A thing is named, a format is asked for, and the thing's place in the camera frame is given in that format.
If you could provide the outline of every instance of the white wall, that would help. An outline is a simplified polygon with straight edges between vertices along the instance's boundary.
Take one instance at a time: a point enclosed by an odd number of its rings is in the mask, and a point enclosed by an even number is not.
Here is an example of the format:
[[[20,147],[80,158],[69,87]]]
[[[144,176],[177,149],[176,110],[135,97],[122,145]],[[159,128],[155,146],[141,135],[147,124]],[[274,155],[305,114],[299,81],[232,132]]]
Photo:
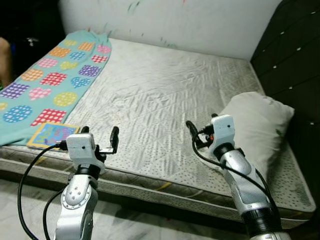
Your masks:
[[[249,60],[281,0],[61,0],[67,33]]]

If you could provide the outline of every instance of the colorful book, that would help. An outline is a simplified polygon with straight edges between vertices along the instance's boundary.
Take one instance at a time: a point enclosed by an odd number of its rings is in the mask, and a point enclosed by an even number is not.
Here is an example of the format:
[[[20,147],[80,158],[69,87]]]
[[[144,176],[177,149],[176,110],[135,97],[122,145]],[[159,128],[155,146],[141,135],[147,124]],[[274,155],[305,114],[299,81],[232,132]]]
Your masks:
[[[57,141],[66,140],[71,134],[76,134],[79,128],[62,123],[45,122],[26,145],[32,148],[47,148]]]

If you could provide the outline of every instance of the yellow heart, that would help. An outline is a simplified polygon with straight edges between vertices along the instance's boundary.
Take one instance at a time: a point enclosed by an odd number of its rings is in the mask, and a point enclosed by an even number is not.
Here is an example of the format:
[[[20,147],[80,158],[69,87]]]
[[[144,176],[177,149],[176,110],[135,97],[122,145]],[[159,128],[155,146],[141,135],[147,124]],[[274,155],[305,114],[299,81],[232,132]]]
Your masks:
[[[65,40],[64,41],[64,45],[66,45],[66,46],[74,46],[74,45],[76,45],[77,44],[77,41],[73,41],[73,40]]]
[[[63,63],[60,64],[60,67],[62,70],[67,70],[67,69],[74,69],[78,65],[77,62],[71,63],[69,61],[64,61]]]
[[[5,110],[7,106],[8,106],[8,103],[6,103],[6,102],[0,102],[0,111]]]

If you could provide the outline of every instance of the gray mattress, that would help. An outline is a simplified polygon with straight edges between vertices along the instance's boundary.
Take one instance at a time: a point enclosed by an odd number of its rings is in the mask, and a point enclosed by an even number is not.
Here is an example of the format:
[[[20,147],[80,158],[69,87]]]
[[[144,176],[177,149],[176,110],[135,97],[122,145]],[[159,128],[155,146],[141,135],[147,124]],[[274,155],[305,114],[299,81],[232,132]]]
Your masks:
[[[66,124],[90,126],[96,144],[109,145],[118,126],[119,148],[108,156],[99,190],[224,219],[241,221],[219,171],[201,163],[185,127],[201,127],[230,99],[263,93],[249,62],[111,39],[109,62],[68,116]],[[23,173],[39,151],[0,148],[0,169]],[[30,175],[66,183],[68,154],[50,152]],[[270,176],[284,228],[308,220],[315,203],[287,143]]]

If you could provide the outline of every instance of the tufted headboard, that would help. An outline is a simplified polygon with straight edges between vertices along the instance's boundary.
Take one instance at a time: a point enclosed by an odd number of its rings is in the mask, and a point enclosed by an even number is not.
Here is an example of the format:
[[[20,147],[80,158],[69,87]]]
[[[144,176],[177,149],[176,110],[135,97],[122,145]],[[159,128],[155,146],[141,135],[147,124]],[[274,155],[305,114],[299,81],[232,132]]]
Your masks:
[[[251,63],[266,95],[295,108],[287,139],[320,205],[320,1],[283,0]]]

